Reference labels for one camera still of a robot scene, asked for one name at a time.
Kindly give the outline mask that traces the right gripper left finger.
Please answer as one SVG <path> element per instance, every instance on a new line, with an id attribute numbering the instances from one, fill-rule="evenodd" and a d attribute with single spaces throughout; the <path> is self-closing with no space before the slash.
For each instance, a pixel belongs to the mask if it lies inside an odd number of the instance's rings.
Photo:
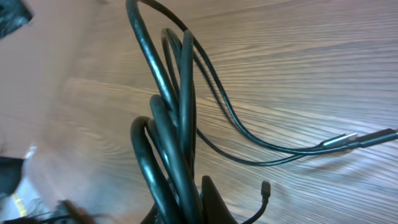
<path id="1" fill-rule="evenodd" d="M 155 204 L 153 204 L 149 213 L 144 217 L 140 224 L 157 224 L 158 210 Z"/>

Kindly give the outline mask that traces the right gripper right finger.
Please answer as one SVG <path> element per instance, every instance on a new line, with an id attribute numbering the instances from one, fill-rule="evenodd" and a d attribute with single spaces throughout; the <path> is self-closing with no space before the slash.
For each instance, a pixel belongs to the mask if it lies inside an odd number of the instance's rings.
<path id="1" fill-rule="evenodd" d="M 207 224 L 237 224 L 208 175 L 201 180 L 201 202 L 203 217 Z"/>

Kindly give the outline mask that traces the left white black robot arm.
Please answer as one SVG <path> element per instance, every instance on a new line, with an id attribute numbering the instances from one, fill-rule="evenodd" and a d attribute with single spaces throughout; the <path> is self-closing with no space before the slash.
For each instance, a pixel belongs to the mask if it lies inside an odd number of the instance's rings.
<path id="1" fill-rule="evenodd" d="M 33 16 L 24 0 L 1 0 L 1 39 L 28 24 Z"/>

